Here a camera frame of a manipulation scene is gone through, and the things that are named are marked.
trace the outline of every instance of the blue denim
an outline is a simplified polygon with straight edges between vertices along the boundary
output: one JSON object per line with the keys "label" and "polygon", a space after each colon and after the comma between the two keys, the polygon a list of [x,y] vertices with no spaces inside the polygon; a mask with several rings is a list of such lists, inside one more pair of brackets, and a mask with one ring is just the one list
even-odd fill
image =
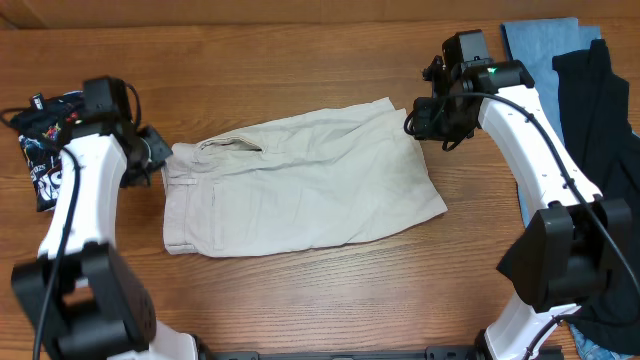
{"label": "blue denim", "polygon": [[[551,59],[556,55],[589,49],[591,40],[600,38],[597,26],[579,26],[578,19],[546,19],[504,23],[502,39],[508,59],[520,60],[536,82],[540,104],[551,127],[564,144],[560,108],[558,104],[558,74],[553,70]],[[518,190],[522,221],[527,226],[529,214],[526,199]],[[583,360],[624,360],[629,355],[620,355],[603,349],[571,326],[578,354]]]}

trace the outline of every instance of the black cord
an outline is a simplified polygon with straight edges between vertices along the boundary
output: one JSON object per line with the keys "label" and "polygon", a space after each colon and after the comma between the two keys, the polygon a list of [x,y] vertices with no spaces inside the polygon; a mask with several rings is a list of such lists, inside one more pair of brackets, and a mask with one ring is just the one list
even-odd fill
{"label": "black cord", "polygon": [[138,127],[140,126],[140,123],[142,122],[142,109],[140,106],[140,96],[138,95],[138,92],[136,91],[136,88],[133,87],[133,85],[129,83],[125,83],[125,84],[127,85],[127,88],[131,90],[131,92],[133,93],[133,96],[136,98],[136,120],[133,123],[133,125],[135,126],[136,129],[138,129]]}
{"label": "black cord", "polygon": [[[593,225],[596,227],[596,230],[607,241],[609,246],[613,249],[613,252],[615,253],[615,255],[618,258],[618,260],[620,260],[620,262],[622,263],[625,271],[629,274],[629,277],[631,278],[631,282],[633,283],[633,286],[634,286],[634,288],[635,288],[635,290],[636,290],[636,292],[638,294],[638,301],[640,302],[640,284],[638,283],[638,279],[636,278],[636,275],[633,272],[633,269],[631,268],[631,265],[629,264],[629,262],[625,258],[624,254],[622,254],[622,251],[620,251],[620,248],[618,247],[618,245],[615,243],[615,241],[613,241],[613,239],[611,238],[611,235],[609,235],[609,233],[607,232],[607,229],[604,227],[604,225],[602,224],[602,222],[600,221],[598,216],[595,214],[593,209],[591,209],[591,207],[589,206],[589,203],[587,203],[587,201],[582,196],[582,194],[580,194],[580,191],[578,191],[578,188],[576,187],[575,182],[571,178],[571,175],[569,175],[569,172],[567,171],[567,168],[564,166],[564,163],[562,162],[562,159],[560,158],[560,154],[558,154],[558,150],[553,145],[553,142],[552,142],[551,138],[549,137],[549,134],[547,134],[547,132],[542,127],[542,125],[540,125],[540,123],[538,122],[536,117],[532,113],[528,112],[525,108],[523,108],[522,106],[514,103],[513,101],[505,99],[505,98],[497,96],[497,95],[492,95],[492,94],[485,94],[485,93],[479,93],[479,92],[458,93],[458,94],[445,95],[445,96],[439,97],[438,99],[440,99],[442,101],[446,101],[448,99],[465,98],[465,97],[466,98],[469,98],[469,97],[472,97],[472,98],[487,98],[487,99],[496,100],[496,101],[501,102],[503,104],[507,104],[510,107],[512,107],[513,109],[517,110],[522,115],[524,115],[525,118],[526,118],[526,121],[531,122],[531,124],[533,124],[533,126],[536,128],[536,130],[538,130],[538,132],[540,133],[540,136],[542,136],[542,139],[544,140],[544,142],[546,143],[547,147],[549,148],[549,151],[551,152],[551,155],[553,156],[553,159],[555,160],[556,164],[558,165],[558,169],[560,169],[560,173],[562,174],[562,177],[566,181],[566,185],[569,187],[569,189],[571,189],[571,192],[573,193],[573,195],[576,197],[576,199],[578,200],[580,205],[587,212],[587,215],[591,219]],[[412,117],[407,117],[407,119],[405,120],[405,131],[410,128],[409,122],[411,121],[411,119],[412,119]],[[527,354],[525,355],[524,360],[528,360],[529,359],[529,357],[533,353],[533,350],[538,345],[538,342],[540,342],[542,337],[549,331],[549,329],[551,329],[554,325],[557,325],[562,321],[572,322],[573,320],[580,320],[580,321],[592,322],[592,323],[607,325],[607,326],[616,327],[616,328],[623,328],[623,327],[629,327],[629,326],[636,325],[636,324],[638,324],[640,322],[640,309],[638,309],[638,312],[636,313],[636,316],[635,316],[635,318],[633,320],[627,321],[627,322],[622,322],[622,323],[611,323],[611,322],[601,321],[601,320],[596,320],[596,319],[587,319],[587,318],[583,318],[583,317],[578,316],[578,315],[558,315],[558,316],[555,316],[555,317],[552,318],[551,321],[549,321],[536,334],[535,338],[533,339],[533,341],[531,342],[531,344],[527,348]]]}
{"label": "black cord", "polygon": [[71,161],[73,162],[74,169],[74,183],[73,190],[71,192],[71,201],[69,203],[69,209],[67,210],[67,218],[65,219],[64,227],[62,228],[62,237],[60,239],[60,245],[58,246],[58,251],[56,254],[56,258],[53,261],[53,265],[51,266],[51,272],[49,274],[49,279],[47,282],[47,288],[45,290],[44,295],[44,304],[42,306],[42,310],[40,311],[40,318],[38,319],[38,325],[35,330],[35,338],[33,341],[33,360],[40,359],[40,347],[42,346],[42,338],[44,336],[44,328],[47,321],[47,314],[49,313],[49,307],[51,305],[52,297],[54,291],[58,290],[58,280],[60,274],[60,267],[62,265],[62,258],[64,257],[65,249],[67,248],[67,242],[69,241],[69,234],[71,233],[71,223],[73,222],[73,215],[76,211],[76,204],[78,203],[78,193],[80,192],[80,164],[78,163],[78,159],[73,155],[71,151],[69,151],[65,147],[58,147],[55,142],[51,139],[44,137],[42,134],[37,133],[35,131],[25,130],[20,128],[19,124],[11,124],[4,118],[5,114],[15,113],[19,111],[24,111],[24,108],[12,108],[2,110],[0,112],[0,122],[7,127],[10,127],[14,130],[17,130],[20,134],[23,134],[31,139],[38,140],[44,146],[50,148],[55,152],[64,152],[66,153]]}

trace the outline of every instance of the brown background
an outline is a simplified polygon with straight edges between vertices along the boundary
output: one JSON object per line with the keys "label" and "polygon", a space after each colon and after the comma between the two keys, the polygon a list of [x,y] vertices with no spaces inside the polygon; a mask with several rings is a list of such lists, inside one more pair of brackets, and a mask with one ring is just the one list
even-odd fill
{"label": "brown background", "polygon": [[19,28],[631,18],[637,0],[1,0]]}
{"label": "brown background", "polygon": [[[254,9],[249,5],[257,2],[235,3]],[[387,20],[438,14],[490,18],[497,16],[487,10],[491,4],[507,2],[481,0],[471,11],[462,2],[428,9],[435,3],[416,1],[408,9],[421,11],[408,11],[389,1],[379,2],[387,7],[378,12],[360,6],[363,2],[310,0],[299,4],[312,11],[296,7],[292,13],[283,11],[279,1],[260,3],[272,7],[240,11],[218,1],[208,8],[221,6],[215,14],[182,14],[172,13],[168,1],[144,7],[140,4],[149,3],[91,2],[81,9],[72,6],[79,1],[56,1],[56,10],[43,0],[4,1],[0,9],[21,27],[81,27],[164,24],[167,19],[208,23],[222,14],[233,16],[227,22],[239,23],[375,20],[378,15]],[[631,17],[637,15],[635,1],[620,6],[601,2],[608,5],[599,9],[590,1],[568,3],[554,1],[554,7],[537,1],[500,11],[504,19],[578,15],[583,24],[600,25],[615,72],[630,81],[629,119],[640,129],[640,21]],[[444,12],[443,6],[458,8]],[[134,9],[142,10],[133,16]],[[260,20],[261,14],[267,20]],[[397,108],[410,107],[415,97],[430,94],[419,70],[456,31],[483,29],[491,54],[504,58],[501,21],[2,31],[0,108],[26,105],[38,91],[53,96],[79,88],[84,79],[111,74],[135,84],[143,122],[172,144],[385,96]],[[495,321],[512,293],[494,267],[523,229],[515,183],[497,147],[481,131],[451,153],[437,143],[422,147],[449,211],[388,239],[261,258],[170,256],[161,240],[164,194],[156,175],[151,189],[121,192],[118,249],[149,289],[158,318],[200,335],[215,351],[415,350],[470,343],[479,329]],[[0,154],[0,359],[27,359],[33,331],[9,279],[15,263],[34,258],[51,214],[34,211],[28,171],[10,131],[0,131]],[[563,344],[568,358],[577,358],[566,328],[549,343]]]}

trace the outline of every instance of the black fabric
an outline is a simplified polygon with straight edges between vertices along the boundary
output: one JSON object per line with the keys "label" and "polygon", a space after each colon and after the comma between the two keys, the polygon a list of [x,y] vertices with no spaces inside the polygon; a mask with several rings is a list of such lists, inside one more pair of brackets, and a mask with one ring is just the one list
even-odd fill
{"label": "black fabric", "polygon": [[[45,100],[40,107],[36,105],[39,103],[32,102],[32,106],[14,116],[11,123],[21,129],[36,131],[54,141],[64,125],[63,122],[77,120],[78,113],[84,109],[82,92]],[[24,135],[20,135],[18,140],[36,191],[36,210],[51,210],[56,205],[62,183],[60,155],[38,140]]]}
{"label": "black fabric", "polygon": [[[640,139],[627,121],[629,83],[611,69],[604,40],[591,49],[553,58],[560,86],[560,120],[567,151],[605,198],[624,198],[633,214],[625,255],[640,275]],[[640,301],[625,273],[619,285],[584,306],[581,316],[609,322],[635,318]],[[615,328],[584,321],[576,327],[596,344],[621,354],[640,355],[640,325]]]}

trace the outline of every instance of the white fabric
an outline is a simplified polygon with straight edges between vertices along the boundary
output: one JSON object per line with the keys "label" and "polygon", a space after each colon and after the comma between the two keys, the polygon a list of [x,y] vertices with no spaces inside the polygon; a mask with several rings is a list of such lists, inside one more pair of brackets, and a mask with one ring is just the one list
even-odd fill
{"label": "white fabric", "polygon": [[175,144],[171,254],[259,256],[372,241],[447,210],[388,98]]}

